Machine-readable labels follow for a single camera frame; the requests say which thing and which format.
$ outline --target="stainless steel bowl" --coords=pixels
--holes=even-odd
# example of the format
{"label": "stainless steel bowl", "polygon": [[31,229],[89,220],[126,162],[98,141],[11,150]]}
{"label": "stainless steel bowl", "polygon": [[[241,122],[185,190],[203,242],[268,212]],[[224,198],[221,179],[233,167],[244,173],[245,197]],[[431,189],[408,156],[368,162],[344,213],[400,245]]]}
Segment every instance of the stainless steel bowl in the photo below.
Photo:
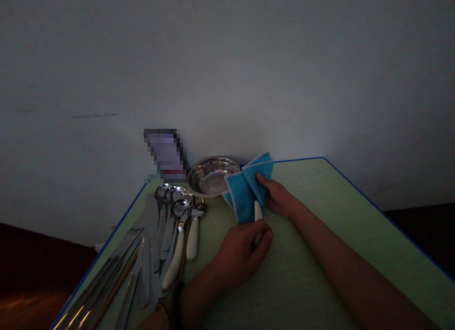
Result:
{"label": "stainless steel bowl", "polygon": [[240,171],[238,163],[226,157],[209,157],[197,162],[188,174],[189,190],[199,197],[215,197],[228,189],[224,176]]}

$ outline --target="white wall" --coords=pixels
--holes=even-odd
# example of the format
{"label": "white wall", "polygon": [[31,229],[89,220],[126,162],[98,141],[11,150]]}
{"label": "white wall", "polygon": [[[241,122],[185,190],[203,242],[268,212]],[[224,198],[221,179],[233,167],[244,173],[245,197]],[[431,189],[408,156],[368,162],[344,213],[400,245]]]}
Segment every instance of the white wall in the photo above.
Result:
{"label": "white wall", "polygon": [[1,0],[0,222],[104,241],[144,128],[191,163],[325,156],[385,210],[455,202],[451,2]]}

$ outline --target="blue cloth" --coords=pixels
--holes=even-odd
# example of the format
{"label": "blue cloth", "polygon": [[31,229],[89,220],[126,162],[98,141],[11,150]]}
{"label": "blue cloth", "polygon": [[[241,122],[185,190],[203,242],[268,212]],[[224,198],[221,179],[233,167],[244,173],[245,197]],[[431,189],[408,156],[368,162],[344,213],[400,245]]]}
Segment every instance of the blue cloth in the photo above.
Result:
{"label": "blue cloth", "polygon": [[245,176],[248,185],[255,194],[256,199],[261,205],[261,209],[265,208],[265,198],[267,196],[267,188],[260,184],[256,179],[256,173],[260,173],[262,177],[270,180],[272,177],[273,161],[264,163],[258,163],[250,165],[243,169],[243,175]]}
{"label": "blue cloth", "polygon": [[224,179],[232,197],[237,223],[244,224],[254,221],[255,195],[248,185],[243,172],[240,171],[224,176]]}
{"label": "blue cloth", "polygon": [[231,193],[229,192],[229,190],[226,190],[222,195],[223,195],[224,199],[226,200],[226,202],[229,204],[229,206],[232,209],[234,209],[234,203],[232,202],[232,196],[231,196]]}
{"label": "blue cloth", "polygon": [[228,191],[223,193],[226,202],[234,209],[238,224],[255,220],[255,200],[265,208],[267,188],[256,180],[256,173],[270,180],[273,160],[267,152],[246,164],[239,173],[225,176]]}

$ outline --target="dark floor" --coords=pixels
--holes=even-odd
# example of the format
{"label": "dark floor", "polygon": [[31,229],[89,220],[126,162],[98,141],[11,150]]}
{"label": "dark floor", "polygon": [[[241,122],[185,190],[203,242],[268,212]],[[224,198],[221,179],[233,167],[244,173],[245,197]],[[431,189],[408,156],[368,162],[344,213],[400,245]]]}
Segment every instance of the dark floor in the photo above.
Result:
{"label": "dark floor", "polygon": [[[455,276],[455,203],[389,211],[392,219]],[[46,330],[96,253],[71,242],[0,224],[0,329]]]}

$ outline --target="table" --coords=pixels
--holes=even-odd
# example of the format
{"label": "table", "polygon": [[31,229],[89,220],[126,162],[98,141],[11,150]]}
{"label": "table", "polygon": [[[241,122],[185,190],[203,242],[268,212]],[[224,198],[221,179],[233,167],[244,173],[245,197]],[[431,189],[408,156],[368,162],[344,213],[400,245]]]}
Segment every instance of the table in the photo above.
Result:
{"label": "table", "polygon": [[[304,202],[341,239],[407,295],[440,328],[455,329],[455,284],[406,234],[402,233],[328,160],[322,157],[276,162],[272,178]],[[62,309],[68,308],[112,254],[141,215],[147,193],[162,181],[152,179],[134,199],[86,276]],[[187,263],[191,280],[216,254],[227,230],[236,225],[223,198],[206,200],[200,220],[197,260]],[[356,329],[312,253],[285,218],[264,211],[275,237],[258,273],[242,288],[223,296],[206,318],[207,329]],[[115,324],[121,298],[115,298],[99,329]],[[134,328],[145,311],[133,311]]]}

